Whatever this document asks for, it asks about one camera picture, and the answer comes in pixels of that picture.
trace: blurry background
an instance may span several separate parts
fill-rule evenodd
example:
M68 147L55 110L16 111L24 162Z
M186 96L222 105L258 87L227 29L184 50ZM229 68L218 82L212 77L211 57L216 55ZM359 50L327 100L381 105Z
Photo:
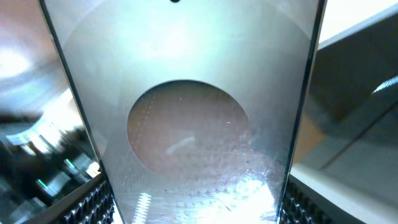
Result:
M396 3L328 3L292 168L370 223L398 214ZM0 141L2 223L41 213L98 174L35 0L0 0Z

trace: dotted pattern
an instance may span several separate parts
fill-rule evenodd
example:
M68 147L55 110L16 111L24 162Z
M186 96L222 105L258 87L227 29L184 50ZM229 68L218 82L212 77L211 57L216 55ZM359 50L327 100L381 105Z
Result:
M332 224L335 222L301 192L297 185L288 181L280 223Z
M64 214L61 223L112 223L113 198L106 182L95 188L74 209Z

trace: brown circle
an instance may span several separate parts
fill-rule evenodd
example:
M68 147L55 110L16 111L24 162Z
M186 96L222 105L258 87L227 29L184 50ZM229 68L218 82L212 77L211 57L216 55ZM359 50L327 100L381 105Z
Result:
M136 156L171 180L213 185L260 165L255 163L261 159L251 150L249 119L242 107L205 83L155 86L137 100L127 121Z

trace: silver metal panel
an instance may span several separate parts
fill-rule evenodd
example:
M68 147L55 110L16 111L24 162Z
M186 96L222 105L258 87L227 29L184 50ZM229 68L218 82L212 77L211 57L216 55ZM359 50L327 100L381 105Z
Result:
M318 1L45 4L125 222L275 220ZM127 138L131 108L147 90L174 80L210 84L239 103L263 164L255 174L193 190L137 158ZM240 194L242 183L245 190L258 184L254 191L265 193Z

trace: metal surface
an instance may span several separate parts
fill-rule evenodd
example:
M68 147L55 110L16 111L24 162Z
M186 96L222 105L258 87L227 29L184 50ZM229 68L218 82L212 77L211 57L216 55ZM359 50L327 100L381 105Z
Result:
M134 211L142 210L147 216L140 221L148 222L274 222L323 2L44 3L73 94L125 222L132 222L140 215ZM241 148L230 148L238 160L226 159L231 154L220 159L244 172L212 186L199 179L194 182L202 182L201 187L195 188L192 181L176 180L139 159L132 148L137 141L127 137L132 107L147 90L174 80L207 83L197 85L214 88L241 107L251 136L248 150L262 161L259 167L241 159L245 154ZM183 98L189 95L185 91L170 94ZM192 98L192 105L201 97L206 98ZM207 100L216 108L228 106L212 97ZM189 122L190 116L183 114L182 123ZM221 113L222 119L209 119L219 128L224 125L221 121L230 122L224 120L226 116ZM189 131L196 135L202 130ZM160 137L158 133L143 136L148 142ZM166 142L163 147L170 149ZM157 156L157 149L147 150L149 157ZM205 151L197 150L205 156ZM165 164L170 162L167 155L161 156ZM219 163L215 159L209 167ZM189 175L194 168L186 162L181 169ZM151 200L140 208L137 201L143 200L142 194Z

